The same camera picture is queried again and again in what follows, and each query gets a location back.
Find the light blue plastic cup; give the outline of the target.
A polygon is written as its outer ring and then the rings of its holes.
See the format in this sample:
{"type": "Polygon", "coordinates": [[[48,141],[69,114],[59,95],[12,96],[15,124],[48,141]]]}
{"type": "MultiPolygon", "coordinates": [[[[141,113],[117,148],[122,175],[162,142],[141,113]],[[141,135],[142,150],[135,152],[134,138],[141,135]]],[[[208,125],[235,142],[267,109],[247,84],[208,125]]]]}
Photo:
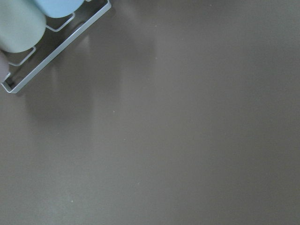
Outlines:
{"type": "Polygon", "coordinates": [[[84,0],[33,0],[33,3],[48,17],[61,18],[75,12],[84,0]]]}

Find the pale green plastic cup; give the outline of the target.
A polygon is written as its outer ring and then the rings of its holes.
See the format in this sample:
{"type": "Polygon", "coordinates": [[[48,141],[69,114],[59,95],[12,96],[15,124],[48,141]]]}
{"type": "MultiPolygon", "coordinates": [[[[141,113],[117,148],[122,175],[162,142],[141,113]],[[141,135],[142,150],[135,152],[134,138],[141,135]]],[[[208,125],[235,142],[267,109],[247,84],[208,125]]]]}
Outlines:
{"type": "Polygon", "coordinates": [[[46,29],[45,15],[29,0],[0,2],[0,48],[24,52],[36,45],[46,29]]]}

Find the pink plastic cup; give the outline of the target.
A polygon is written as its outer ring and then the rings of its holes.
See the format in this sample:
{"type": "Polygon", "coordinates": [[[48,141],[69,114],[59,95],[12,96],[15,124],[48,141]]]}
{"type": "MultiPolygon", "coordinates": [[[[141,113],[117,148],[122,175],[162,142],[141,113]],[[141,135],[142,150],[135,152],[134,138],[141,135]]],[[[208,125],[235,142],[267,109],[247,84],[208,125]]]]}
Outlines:
{"type": "Polygon", "coordinates": [[[0,82],[4,82],[9,73],[9,63],[5,54],[0,52],[0,82]]]}

